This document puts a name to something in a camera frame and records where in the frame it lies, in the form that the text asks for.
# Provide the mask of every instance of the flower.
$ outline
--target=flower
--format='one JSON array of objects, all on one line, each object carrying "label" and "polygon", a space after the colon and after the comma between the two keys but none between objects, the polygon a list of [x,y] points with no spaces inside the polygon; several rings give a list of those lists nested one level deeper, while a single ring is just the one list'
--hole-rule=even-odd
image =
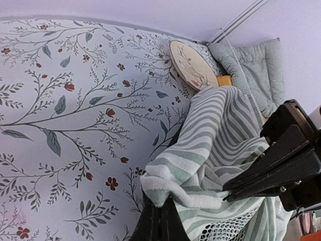
[{"label": "flower", "polygon": [[175,97],[175,100],[176,100],[177,103],[181,103],[181,100],[180,100],[180,98],[178,96]]},{"label": "flower", "polygon": [[87,173],[86,173],[86,178],[87,178],[89,181],[92,181],[93,175],[92,175],[90,172],[87,172]]},{"label": "flower", "polygon": [[23,229],[22,227],[18,227],[17,235],[20,236],[21,239],[29,238],[28,233],[30,233],[29,229],[27,228]]},{"label": "flower", "polygon": [[84,54],[83,57],[84,58],[82,60],[84,60],[84,63],[90,59],[90,57],[87,54]]},{"label": "flower", "polygon": [[10,48],[4,48],[3,50],[1,50],[3,54],[8,54],[10,51]]},{"label": "flower", "polygon": [[122,157],[122,158],[120,158],[120,161],[122,163],[127,163],[129,161],[129,159],[127,157]]},{"label": "flower", "polygon": [[111,108],[108,108],[106,110],[106,115],[108,115],[109,117],[114,117],[113,115],[115,114],[115,111]]},{"label": "flower", "polygon": [[121,71],[123,71],[123,70],[125,69],[125,66],[124,66],[123,64],[118,64],[117,67],[118,67]]},{"label": "flower", "polygon": [[45,24],[42,24],[41,26],[40,26],[40,28],[42,29],[42,30],[46,30],[47,29],[47,25],[45,25]]},{"label": "flower", "polygon": [[117,183],[116,178],[114,178],[114,177],[113,177],[113,178],[108,177],[107,182],[106,182],[106,186],[107,186],[107,187],[110,187],[110,190],[115,191],[115,190],[116,190],[115,187],[118,186],[118,183]]},{"label": "flower", "polygon": [[146,171],[144,171],[143,169],[139,169],[138,167],[136,167],[136,171],[135,174],[138,176],[144,175]]},{"label": "flower", "polygon": [[65,89],[67,91],[73,91],[73,90],[75,90],[75,85],[70,84],[69,82],[67,82],[67,83],[65,83]]},{"label": "flower", "polygon": [[125,87],[130,87],[130,83],[128,80],[123,80],[122,83],[125,85]]},{"label": "flower", "polygon": [[193,82],[193,84],[194,84],[195,86],[200,86],[199,83],[197,83],[197,82],[195,82],[195,81],[193,81],[193,80],[192,80],[192,82]]}]

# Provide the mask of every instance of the striped towel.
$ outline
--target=striped towel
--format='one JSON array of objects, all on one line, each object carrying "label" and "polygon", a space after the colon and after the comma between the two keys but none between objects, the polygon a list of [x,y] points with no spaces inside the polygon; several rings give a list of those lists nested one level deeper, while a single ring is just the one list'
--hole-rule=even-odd
[{"label": "striped towel", "polygon": [[[275,207],[271,205],[275,198],[222,200],[228,195],[222,191],[223,184],[246,170],[268,147],[259,137],[261,126],[256,103],[237,88],[203,89],[192,99],[177,143],[147,164],[140,179],[145,194],[157,207],[171,196],[191,240],[203,240],[201,233],[209,224],[235,219],[246,222],[237,222],[232,233],[226,231],[229,239],[211,240],[230,240],[240,230],[257,225],[264,228],[247,241],[276,240]],[[263,217],[266,212],[274,219]],[[254,223],[245,226],[250,219]]]}]

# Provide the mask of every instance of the floral tablecloth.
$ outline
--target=floral tablecloth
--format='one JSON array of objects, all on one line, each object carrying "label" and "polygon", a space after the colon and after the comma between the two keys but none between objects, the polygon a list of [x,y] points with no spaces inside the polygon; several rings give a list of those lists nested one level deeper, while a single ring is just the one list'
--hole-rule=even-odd
[{"label": "floral tablecloth", "polygon": [[[129,240],[139,176],[193,91],[167,35],[72,20],[0,22],[0,240]],[[218,66],[205,46],[180,40]]]}]

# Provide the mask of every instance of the round plate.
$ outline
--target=round plate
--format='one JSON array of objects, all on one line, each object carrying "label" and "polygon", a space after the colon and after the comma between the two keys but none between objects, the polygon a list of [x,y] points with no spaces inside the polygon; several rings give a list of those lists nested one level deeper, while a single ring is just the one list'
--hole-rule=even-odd
[{"label": "round plate", "polygon": [[170,51],[176,71],[193,89],[219,86],[211,67],[193,48],[179,41],[171,41]]}]

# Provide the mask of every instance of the floral surface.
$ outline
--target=floral surface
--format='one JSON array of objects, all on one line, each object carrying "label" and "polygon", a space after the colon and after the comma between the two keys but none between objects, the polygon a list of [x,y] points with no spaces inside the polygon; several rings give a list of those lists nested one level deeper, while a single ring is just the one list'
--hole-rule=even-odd
[{"label": "floral surface", "polygon": [[[0,22],[0,240],[129,240],[139,176],[194,94],[173,37],[70,20]],[[220,70],[207,47],[187,42]]]}]

